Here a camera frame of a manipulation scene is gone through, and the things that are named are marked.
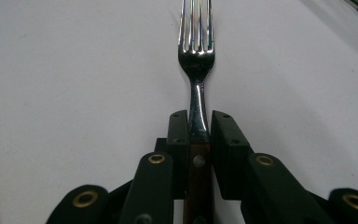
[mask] fork neck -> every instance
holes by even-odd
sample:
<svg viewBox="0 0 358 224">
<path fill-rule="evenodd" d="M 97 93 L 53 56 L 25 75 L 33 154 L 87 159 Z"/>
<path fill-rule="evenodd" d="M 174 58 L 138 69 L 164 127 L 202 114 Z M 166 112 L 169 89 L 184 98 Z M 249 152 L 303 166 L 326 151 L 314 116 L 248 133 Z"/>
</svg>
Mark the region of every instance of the fork neck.
<svg viewBox="0 0 358 224">
<path fill-rule="evenodd" d="M 191 81 L 191 104 L 188 126 L 190 142 L 210 141 L 203 81 Z"/>
</svg>

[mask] metal fork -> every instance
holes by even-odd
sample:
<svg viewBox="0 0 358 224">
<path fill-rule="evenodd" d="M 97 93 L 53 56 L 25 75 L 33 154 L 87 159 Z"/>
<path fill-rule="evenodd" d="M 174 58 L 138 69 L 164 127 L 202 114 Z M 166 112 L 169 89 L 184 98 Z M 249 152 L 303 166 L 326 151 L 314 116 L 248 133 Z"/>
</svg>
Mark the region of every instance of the metal fork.
<svg viewBox="0 0 358 224">
<path fill-rule="evenodd" d="M 198 22 L 194 16 L 194 0 L 191 0 L 188 45 L 186 44 L 186 0 L 182 3 L 181 25 L 178 41 L 179 64 L 186 72 L 191 84 L 189 134 L 191 142 L 209 142 L 208 122 L 204 101 L 204 82 L 214 63 L 214 43 L 211 0 L 207 2 L 207 48 L 204 48 L 202 29 L 202 0 L 198 0 Z M 198 43 L 195 26 L 198 24 Z"/>
</svg>

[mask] fork tine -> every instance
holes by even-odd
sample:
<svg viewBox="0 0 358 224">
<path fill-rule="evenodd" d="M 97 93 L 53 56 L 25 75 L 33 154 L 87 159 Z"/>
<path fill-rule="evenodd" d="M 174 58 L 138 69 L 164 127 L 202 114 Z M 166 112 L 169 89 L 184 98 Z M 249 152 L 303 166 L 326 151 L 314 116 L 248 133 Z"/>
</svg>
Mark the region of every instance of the fork tine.
<svg viewBox="0 0 358 224">
<path fill-rule="evenodd" d="M 180 31 L 179 31 L 179 41 L 178 41 L 178 50 L 185 52 L 185 28 L 186 28 L 186 21 L 185 21 L 185 7 L 186 7 L 186 0 L 183 0 L 182 3 L 182 12 L 180 15 Z"/>
<path fill-rule="evenodd" d="M 188 34 L 189 46 L 191 51 L 194 51 L 194 0 L 191 0 L 190 5 L 190 33 Z"/>
<path fill-rule="evenodd" d="M 208 18 L 207 18 L 208 50 L 214 50 L 211 0 L 208 0 L 207 10 L 208 10 Z"/>
<path fill-rule="evenodd" d="M 202 0 L 199 0 L 199 50 L 204 51 L 202 37 Z"/>
</svg>

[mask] brown fork handle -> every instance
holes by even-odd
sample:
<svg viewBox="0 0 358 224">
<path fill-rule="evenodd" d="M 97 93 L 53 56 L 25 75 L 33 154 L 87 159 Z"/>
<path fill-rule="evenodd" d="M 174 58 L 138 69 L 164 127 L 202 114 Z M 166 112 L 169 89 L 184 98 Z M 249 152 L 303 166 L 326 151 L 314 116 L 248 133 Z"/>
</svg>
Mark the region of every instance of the brown fork handle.
<svg viewBox="0 0 358 224">
<path fill-rule="evenodd" d="M 191 143 L 184 224 L 213 224 L 213 181 L 210 143 Z"/>
</svg>

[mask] white surface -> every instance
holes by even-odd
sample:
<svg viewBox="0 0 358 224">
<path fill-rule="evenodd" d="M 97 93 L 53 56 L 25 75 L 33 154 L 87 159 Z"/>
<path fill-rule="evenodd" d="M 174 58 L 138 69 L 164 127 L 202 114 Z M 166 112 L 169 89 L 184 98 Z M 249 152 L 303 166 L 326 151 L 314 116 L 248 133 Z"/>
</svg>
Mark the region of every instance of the white surface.
<svg viewBox="0 0 358 224">
<path fill-rule="evenodd" d="M 71 189 L 133 177 L 188 108 L 180 5 L 0 0 L 1 223 L 44 223 Z M 232 115 L 306 189 L 358 189 L 358 13 L 343 0 L 213 1 L 213 22 L 210 114 Z M 216 213 L 243 223 L 238 202 L 217 197 Z"/>
</svg>

